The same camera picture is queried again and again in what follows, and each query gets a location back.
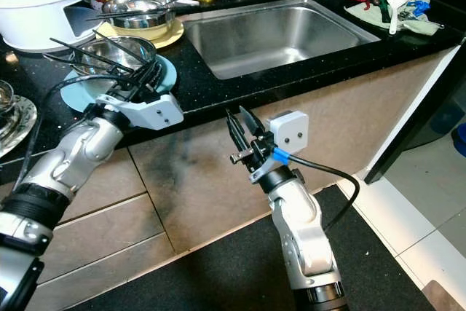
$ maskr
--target black wire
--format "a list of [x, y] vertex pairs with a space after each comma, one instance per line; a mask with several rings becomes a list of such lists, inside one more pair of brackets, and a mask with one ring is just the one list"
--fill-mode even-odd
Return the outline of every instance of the black wire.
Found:
[[299, 163], [299, 164], [302, 164], [302, 165], [306, 165], [307, 167], [310, 167], [310, 168], [314, 168], [314, 169], [318, 169], [318, 170], [321, 170], [321, 171], [325, 171], [327, 173], [338, 175], [338, 176], [340, 176], [342, 178], [345, 178], [345, 179], [351, 181], [351, 183], [353, 185], [355, 185], [355, 191], [353, 192], [351, 198], [348, 200], [347, 204], [323, 228], [324, 231], [327, 232], [334, 224], [336, 224], [342, 218], [342, 216], [347, 212], [348, 209], [350, 209], [351, 205], [356, 200], [356, 197], [358, 196], [359, 189], [360, 189], [358, 180], [353, 178], [350, 174], [347, 174], [347, 173], [345, 173], [345, 172], [343, 172], [341, 170], [330, 168], [330, 167], [328, 167], [326, 165], [321, 165], [321, 164], [317, 164], [317, 163], [314, 163], [314, 162], [310, 162], [309, 160], [303, 160], [302, 158], [293, 156], [291, 154], [288, 157], [288, 159], [292, 160], [293, 162], [296, 162], [296, 163]]
[[29, 167], [29, 162], [31, 161], [31, 156], [34, 151], [34, 147], [36, 145], [37, 137], [39, 135], [39, 130], [42, 125], [42, 122], [44, 121], [44, 115], [45, 111], [47, 110], [47, 105], [49, 104], [50, 99], [52, 96], [57, 92], [63, 89], [64, 87], [71, 85], [71, 84], [76, 84], [79, 82], [86, 82], [88, 80], [96, 80], [96, 79], [110, 79], [110, 80], [115, 80], [120, 83], [126, 83], [126, 84], [131, 84], [131, 85], [137, 85], [139, 86], [138, 82], [135, 82], [131, 79], [126, 79], [121, 76], [117, 75], [110, 75], [110, 74], [90, 74], [87, 76], [77, 76], [75, 78], [70, 78], [67, 80], [64, 80], [60, 83], [55, 84], [53, 87], [51, 87], [48, 91], [47, 94], [45, 94], [44, 98], [41, 101], [38, 113], [39, 113], [39, 118], [36, 121], [36, 124], [34, 125], [34, 128], [31, 133], [31, 138], [29, 139], [28, 143], [28, 148], [26, 149], [26, 153], [24, 156], [23, 164], [21, 165], [21, 170], [20, 173], [16, 179], [15, 185], [13, 186], [13, 191], [16, 190], [18, 185], [21, 183], [23, 180], [24, 176], [28, 172], [28, 167]]

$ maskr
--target plastic container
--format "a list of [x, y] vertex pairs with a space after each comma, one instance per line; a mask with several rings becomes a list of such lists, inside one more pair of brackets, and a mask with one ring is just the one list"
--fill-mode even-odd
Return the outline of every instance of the plastic container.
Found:
[[102, 21], [86, 21], [95, 11], [70, 7], [81, 0], [0, 0], [0, 34], [5, 43], [25, 52], [64, 49], [50, 40], [79, 44], [92, 37]]
[[454, 148], [466, 157], [466, 123], [460, 124], [451, 133]]

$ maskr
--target speckled black countertop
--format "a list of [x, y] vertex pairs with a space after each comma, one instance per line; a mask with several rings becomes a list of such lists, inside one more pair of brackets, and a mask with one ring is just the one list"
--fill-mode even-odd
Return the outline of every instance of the speckled black countertop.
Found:
[[[238, 7], [274, 0], [218, 0], [200, 11]], [[456, 15], [441, 5], [432, 3], [428, 15], [446, 28], [434, 36], [423, 36], [408, 31], [389, 36], [386, 30], [366, 24], [343, 10], [345, 0], [315, 0], [354, 24], [378, 36], [381, 41], [364, 44], [328, 55], [310, 58], [286, 66], [267, 69], [233, 79], [218, 80], [205, 65], [191, 42], [182, 36], [176, 43], [158, 51], [176, 67], [178, 81], [172, 90], [185, 114], [185, 121], [159, 132], [128, 130], [120, 146], [139, 143], [166, 133], [184, 129], [224, 117], [226, 107], [237, 109], [239, 104], [250, 108], [279, 101], [294, 95], [315, 90], [330, 84], [351, 79], [389, 66], [423, 57], [453, 47], [462, 40], [463, 33], [449, 26], [449, 18]], [[18, 61], [8, 62], [11, 52], [5, 43], [0, 44], [0, 79], [7, 80], [18, 95], [31, 99], [36, 105], [48, 89], [63, 80], [70, 68], [43, 59], [40, 55], [15, 51]], [[42, 125], [34, 154], [55, 147], [63, 131], [80, 117], [57, 94], [52, 108]], [[26, 141], [0, 160], [0, 184], [13, 181], [25, 153]]]

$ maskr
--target kitchen sink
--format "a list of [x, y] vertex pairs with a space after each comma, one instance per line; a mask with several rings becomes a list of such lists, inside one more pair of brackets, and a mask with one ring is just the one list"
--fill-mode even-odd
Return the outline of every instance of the kitchen sink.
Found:
[[380, 40], [313, 0], [271, 3], [180, 17], [218, 79], [230, 79]]

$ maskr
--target black floor mat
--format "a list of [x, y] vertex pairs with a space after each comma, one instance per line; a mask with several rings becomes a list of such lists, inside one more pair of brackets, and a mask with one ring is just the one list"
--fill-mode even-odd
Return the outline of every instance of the black floor mat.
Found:
[[[336, 186], [317, 200], [324, 223], [346, 202]], [[434, 310], [354, 209], [328, 236], [351, 311]], [[295, 309], [280, 238], [268, 216], [70, 310]]]

